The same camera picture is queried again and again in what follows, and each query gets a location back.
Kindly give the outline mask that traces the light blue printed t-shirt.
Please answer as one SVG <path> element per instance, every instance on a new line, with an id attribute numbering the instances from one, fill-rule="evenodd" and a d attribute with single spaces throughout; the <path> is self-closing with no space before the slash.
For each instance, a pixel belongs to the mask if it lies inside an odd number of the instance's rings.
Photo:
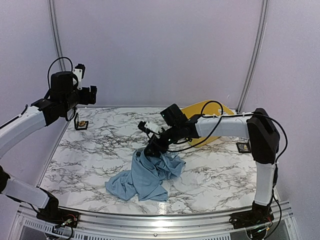
<path id="1" fill-rule="evenodd" d="M 147 156 L 140 148 L 132 155 L 131 169 L 112 176 L 105 182 L 105 189 L 124 201 L 137 196 L 139 201 L 166 202 L 168 191 L 162 183 L 180 177 L 185 164 L 175 153 Z"/>

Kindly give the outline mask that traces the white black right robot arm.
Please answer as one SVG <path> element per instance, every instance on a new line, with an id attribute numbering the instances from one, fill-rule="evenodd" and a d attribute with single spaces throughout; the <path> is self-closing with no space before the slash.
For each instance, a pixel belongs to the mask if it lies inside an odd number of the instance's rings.
<path id="1" fill-rule="evenodd" d="M 257 170 L 255 197 L 251 210 L 233 213 L 229 221 L 234 225 L 252 226 L 274 219 L 271 203 L 278 180 L 280 133 L 275 126 L 276 122 L 263 108 L 232 115 L 200 112 L 188 118 L 176 104 L 172 104 L 160 114 L 168 129 L 149 121 L 138 124 L 141 131 L 147 135 L 152 134 L 144 150 L 145 155 L 164 154 L 171 144 L 177 144 L 182 139 L 202 138 L 206 141 L 211 136 L 247 139 L 245 145 L 252 154 Z"/>

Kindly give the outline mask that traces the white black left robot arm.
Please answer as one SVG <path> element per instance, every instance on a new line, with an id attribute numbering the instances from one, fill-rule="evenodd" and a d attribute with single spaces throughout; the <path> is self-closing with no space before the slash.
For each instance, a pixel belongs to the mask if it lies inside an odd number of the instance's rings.
<path id="1" fill-rule="evenodd" d="M 77 114 L 77 105 L 94 105 L 97 87 L 84 87 L 84 65 L 78 64 L 70 71 L 60 71 L 51 75 L 50 87 L 44 98 L 27 105 L 22 113 L 0 127 L 0 155 L 8 151 L 33 133 L 50 126 L 60 118 L 72 120 L 70 114 Z M 61 223 L 77 218 L 59 208 L 59 200 L 40 187 L 32 186 L 0 170 L 0 193 L 20 203 L 37 207 L 37 218 L 53 223 Z"/>

